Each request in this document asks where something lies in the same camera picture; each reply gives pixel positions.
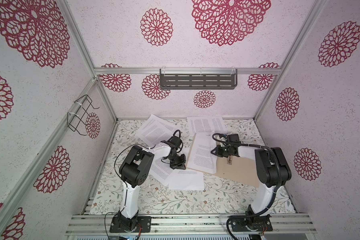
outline floral tablecloth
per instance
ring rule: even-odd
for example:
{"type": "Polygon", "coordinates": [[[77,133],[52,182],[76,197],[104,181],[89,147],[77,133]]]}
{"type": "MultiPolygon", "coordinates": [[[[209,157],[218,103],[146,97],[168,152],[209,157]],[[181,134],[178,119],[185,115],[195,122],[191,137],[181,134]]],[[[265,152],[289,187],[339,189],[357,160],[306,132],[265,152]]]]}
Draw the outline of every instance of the floral tablecloth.
{"type": "MultiPolygon", "coordinates": [[[[186,120],[168,120],[181,130],[185,147],[190,147],[192,138],[186,120]]],[[[247,143],[264,144],[253,120],[224,120],[229,133],[238,133],[240,140],[247,143]]],[[[144,144],[135,136],[136,130],[144,120],[120,121],[111,151],[101,175],[97,193],[94,196],[90,214],[106,214],[120,209],[123,186],[115,174],[116,156],[127,146],[144,144]]],[[[128,151],[117,159],[118,170],[128,151]]],[[[139,213],[141,214],[241,214],[253,201],[255,187],[232,180],[204,174],[204,191],[170,190],[151,175],[141,185],[139,213]]],[[[269,210],[273,213],[295,213],[295,209],[284,189],[281,187],[276,200],[269,210]]]]}

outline paper sheet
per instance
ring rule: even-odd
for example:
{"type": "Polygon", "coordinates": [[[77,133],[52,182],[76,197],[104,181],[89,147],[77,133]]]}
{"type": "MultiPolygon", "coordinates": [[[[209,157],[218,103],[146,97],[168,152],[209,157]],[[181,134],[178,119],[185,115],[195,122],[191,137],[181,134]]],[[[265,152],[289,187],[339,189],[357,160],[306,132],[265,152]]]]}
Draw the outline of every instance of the paper sheet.
{"type": "Polygon", "coordinates": [[[204,174],[190,169],[173,171],[169,181],[169,189],[204,190],[204,174]]]}
{"type": "Polygon", "coordinates": [[[173,169],[169,167],[169,164],[163,163],[161,158],[154,160],[149,170],[149,174],[164,186],[169,184],[172,173],[173,169]]]}
{"type": "Polygon", "coordinates": [[[221,116],[201,116],[201,117],[187,117],[189,135],[193,136],[195,133],[226,133],[224,121],[221,116]]]}
{"type": "Polygon", "coordinates": [[[149,147],[153,147],[159,142],[172,137],[175,129],[176,125],[151,114],[148,120],[137,130],[136,136],[149,147]]]}
{"type": "Polygon", "coordinates": [[[211,135],[197,133],[187,159],[187,167],[211,174],[216,173],[217,157],[211,154],[211,150],[215,147],[216,142],[211,135]]]}

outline leaf pattern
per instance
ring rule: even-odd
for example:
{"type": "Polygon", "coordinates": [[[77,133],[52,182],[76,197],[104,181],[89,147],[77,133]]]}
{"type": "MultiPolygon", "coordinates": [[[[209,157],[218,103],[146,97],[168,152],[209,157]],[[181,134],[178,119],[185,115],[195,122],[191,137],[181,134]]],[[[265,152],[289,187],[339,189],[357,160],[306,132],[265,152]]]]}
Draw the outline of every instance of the leaf pattern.
{"type": "MultiPolygon", "coordinates": [[[[246,143],[263,145],[259,131],[253,120],[224,120],[228,133],[238,133],[240,140],[246,143]]],[[[90,214],[117,212],[123,196],[123,185],[115,174],[114,162],[117,156],[131,144],[143,141],[135,136],[136,130],[144,120],[122,120],[119,123],[108,159],[106,161],[90,214]]],[[[185,147],[190,147],[193,136],[189,135],[186,120],[168,120],[181,130],[181,139],[185,147]]],[[[118,171],[128,150],[116,160],[118,171]]],[[[139,212],[142,214],[242,214],[253,201],[255,187],[232,180],[204,174],[204,191],[170,190],[149,175],[141,185],[139,212]]],[[[284,189],[277,193],[275,203],[269,212],[296,212],[284,189]]]]}

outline robotic arm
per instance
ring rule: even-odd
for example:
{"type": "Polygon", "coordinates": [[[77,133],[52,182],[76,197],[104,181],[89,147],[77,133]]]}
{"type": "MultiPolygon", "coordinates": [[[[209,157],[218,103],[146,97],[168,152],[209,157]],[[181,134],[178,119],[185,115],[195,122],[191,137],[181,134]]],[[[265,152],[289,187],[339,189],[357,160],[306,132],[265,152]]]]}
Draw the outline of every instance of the robotic arm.
{"type": "Polygon", "coordinates": [[[170,161],[172,169],[185,169],[185,155],[177,154],[177,149],[182,146],[180,137],[180,130],[176,130],[168,141],[162,141],[151,149],[137,145],[131,148],[119,169],[124,186],[123,201],[117,213],[117,226],[111,227],[110,232],[115,232],[116,227],[117,230],[126,232],[135,230],[139,212],[137,201],[140,185],[147,179],[154,160],[164,157],[170,161]]]}
{"type": "Polygon", "coordinates": [[[279,187],[285,185],[286,181],[290,180],[292,176],[281,148],[242,144],[238,134],[214,134],[213,138],[221,143],[221,146],[217,145],[211,151],[213,155],[228,158],[227,164],[232,164],[232,156],[247,157],[255,160],[257,176],[261,182],[256,197],[253,203],[248,206],[245,216],[230,218],[231,220],[237,219],[238,222],[235,227],[232,225],[233,230],[235,231],[236,228],[237,231],[245,231],[246,228],[249,231],[263,231],[263,229],[272,231],[269,221],[270,215],[265,215],[265,213],[273,204],[279,187]],[[215,139],[215,135],[225,138],[226,141],[215,139]]]}

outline brown cardboard folder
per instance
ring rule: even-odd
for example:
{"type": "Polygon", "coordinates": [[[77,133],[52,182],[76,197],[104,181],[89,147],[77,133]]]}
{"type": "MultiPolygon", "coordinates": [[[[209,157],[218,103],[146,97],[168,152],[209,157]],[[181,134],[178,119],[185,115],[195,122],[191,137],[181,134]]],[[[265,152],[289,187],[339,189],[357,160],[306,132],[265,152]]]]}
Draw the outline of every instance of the brown cardboard folder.
{"type": "MultiPolygon", "coordinates": [[[[193,142],[190,147],[189,153],[192,151],[193,142]]],[[[189,155],[190,154],[188,154],[187,156],[186,166],[188,163],[189,155]]],[[[250,185],[253,187],[259,187],[260,185],[260,180],[257,177],[256,162],[246,157],[234,156],[232,159],[232,165],[227,164],[226,157],[218,157],[216,161],[216,173],[215,174],[211,174],[207,172],[203,172],[203,173],[237,181],[242,184],[250,185]]]]}

